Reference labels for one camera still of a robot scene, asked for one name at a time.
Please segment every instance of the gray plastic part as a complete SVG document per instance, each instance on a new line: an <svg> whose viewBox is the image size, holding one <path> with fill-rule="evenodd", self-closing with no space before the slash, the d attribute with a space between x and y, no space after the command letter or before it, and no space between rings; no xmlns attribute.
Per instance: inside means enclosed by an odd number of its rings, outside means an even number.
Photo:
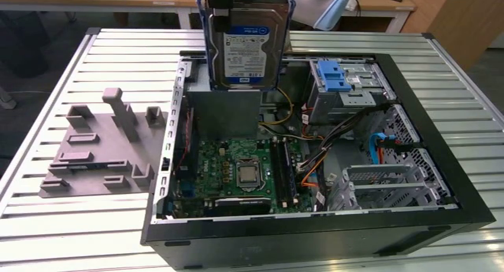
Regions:
<svg viewBox="0 0 504 272"><path fill-rule="evenodd" d="M88 119L92 117L93 113L86 105L72 106L66 114L66 120L74 129L89 129Z"/></svg>
<svg viewBox="0 0 504 272"><path fill-rule="evenodd" d="M120 188L128 188L129 187L129 182L124 178L122 175L118 176L104 176L102 177L102 185L108 189L120 189Z"/></svg>
<svg viewBox="0 0 504 272"><path fill-rule="evenodd" d="M62 152L58 156L61 162L89 162L93 160L93 154L86 152Z"/></svg>
<svg viewBox="0 0 504 272"><path fill-rule="evenodd" d="M68 168L68 165L50 166L48 168L48 171L53 175L65 175L65 174L70 174L72 173L72 170Z"/></svg>
<svg viewBox="0 0 504 272"><path fill-rule="evenodd" d="M166 125L160 107L146 107L145 120L149 127L161 127Z"/></svg>
<svg viewBox="0 0 504 272"><path fill-rule="evenodd" d="M72 125L60 144L56 158L45 176L45 182L50 187L41 187L38 196L42 198L84 196L102 194L128 194L146 192L149 182L154 178L152 169L157 169L160 152L162 147L164 127L149 127L145 120L145 113L132 113L134 118L128 121L133 124L138 139L130 142L122 128L117 128L113 122L114 114L85 114L85 123L89 125L89 132L85 129L74 129ZM162 120L166 121L166 113L162 112ZM60 161L68 153L92 153L90 161ZM128 186L110 186L104 184L104 177L124 176L124 184ZM68 186L64 190L57 189L53 184L64 180Z"/></svg>
<svg viewBox="0 0 504 272"><path fill-rule="evenodd" d="M97 143L100 137L96 133L82 133L70 135L66 139L68 144L85 144L85 143Z"/></svg>
<svg viewBox="0 0 504 272"><path fill-rule="evenodd" d="M114 161L120 162L117 165L109 165L109 169L114 172L124 172L124 171L130 171L132 170L132 164L129 163L128 160L121 160L121 161Z"/></svg>
<svg viewBox="0 0 504 272"><path fill-rule="evenodd" d="M114 123L117 126L122 128L124 134L129 140L129 142L134 142L138 140L138 134L134 128L134 122L137 120L134 118L134 114L129 105L124 106L121 101L122 91L120 88L106 88L102 92L101 99L102 102L110 105L113 114L114 114Z"/></svg>
<svg viewBox="0 0 504 272"><path fill-rule="evenodd" d="M146 164L145 174L141 173L137 165L133 166L132 178L137 186L149 186L152 179L154 178L154 171L150 164Z"/></svg>
<svg viewBox="0 0 504 272"><path fill-rule="evenodd" d="M53 179L52 181L42 181L40 189L45 192L64 192L68 190L69 184L62 179Z"/></svg>

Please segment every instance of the metal table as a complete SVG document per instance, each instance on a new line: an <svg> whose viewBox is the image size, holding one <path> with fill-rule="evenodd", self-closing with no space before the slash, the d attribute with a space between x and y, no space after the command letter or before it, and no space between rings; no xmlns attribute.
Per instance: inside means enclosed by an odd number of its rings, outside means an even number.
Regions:
<svg viewBox="0 0 504 272"><path fill-rule="evenodd" d="M296 51L392 55L497 222L408 256L233 271L501 271L504 120L438 43L418 34L292 32L290 39ZM120 87L134 112L146 106L168 110L178 51L202 46L202 34L193 30L102 29L84 37L0 181L1 271L169 271L150 248L138 245L146 194L41 199L37 191L68 127L70 104L86 103L93 113L109 113L101 91Z"/></svg>

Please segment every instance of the desk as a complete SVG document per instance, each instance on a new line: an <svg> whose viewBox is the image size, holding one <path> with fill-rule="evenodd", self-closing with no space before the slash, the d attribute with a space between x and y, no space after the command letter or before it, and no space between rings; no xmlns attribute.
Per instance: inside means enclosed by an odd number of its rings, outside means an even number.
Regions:
<svg viewBox="0 0 504 272"><path fill-rule="evenodd" d="M298 52L390 54L497 222L409 255L224 271L500 271L504 120L465 73L437 42L420 34L293 31L290 39ZM84 37L0 180L2 272L172 271L140 246L146 193L41 199L37 191L64 138L70 104L110 113L101 92L120 87L134 112L146 106L169 111L181 49L204 49L201 31L101 30Z"/></svg>
<svg viewBox="0 0 504 272"><path fill-rule="evenodd" d="M410 0L396 2L392 0L358 0L362 17L392 18L386 27L386 33L400 33L409 13L416 10L416 5ZM345 11L345 17L356 16L357 11Z"/></svg>
<svg viewBox="0 0 504 272"><path fill-rule="evenodd" d="M196 0L0 0L0 10L86 12L174 12L181 29L190 29Z"/></svg>
<svg viewBox="0 0 504 272"><path fill-rule="evenodd" d="M386 32L398 33L416 5L410 0L358 0L364 17L393 18ZM190 29L189 14L197 13L194 0L0 0L0 10L89 11L89 12L174 12L181 29ZM345 11L344 16L354 16Z"/></svg>

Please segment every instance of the blue plastic clip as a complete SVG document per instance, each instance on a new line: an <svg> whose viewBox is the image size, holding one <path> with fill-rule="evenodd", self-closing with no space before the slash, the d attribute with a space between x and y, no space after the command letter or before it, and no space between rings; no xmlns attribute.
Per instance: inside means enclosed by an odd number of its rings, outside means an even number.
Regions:
<svg viewBox="0 0 504 272"><path fill-rule="evenodd" d="M345 71L337 61L318 61L318 74L326 92L348 92L352 90L352 86L345 81Z"/></svg>

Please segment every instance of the sticker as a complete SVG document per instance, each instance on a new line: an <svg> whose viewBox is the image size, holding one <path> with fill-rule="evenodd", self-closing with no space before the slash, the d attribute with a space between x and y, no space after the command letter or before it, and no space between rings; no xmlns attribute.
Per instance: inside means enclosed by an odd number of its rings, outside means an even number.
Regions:
<svg viewBox="0 0 504 272"><path fill-rule="evenodd" d="M316 200L318 200L318 202L324 205L324 203L325 203L325 197L320 193L320 191L316 192Z"/></svg>
<svg viewBox="0 0 504 272"><path fill-rule="evenodd" d="M269 40L265 26L234 26L224 33L224 75L232 83L256 83L264 77Z"/></svg>
<svg viewBox="0 0 504 272"><path fill-rule="evenodd" d="M153 5L174 5L173 2L152 2Z"/></svg>
<svg viewBox="0 0 504 272"><path fill-rule="evenodd" d="M309 116L306 114L301 114L301 120L302 120L302 124L308 124Z"/></svg>
<svg viewBox="0 0 504 272"><path fill-rule="evenodd" d="M361 81L360 81L358 77L348 77L346 83L361 83Z"/></svg>

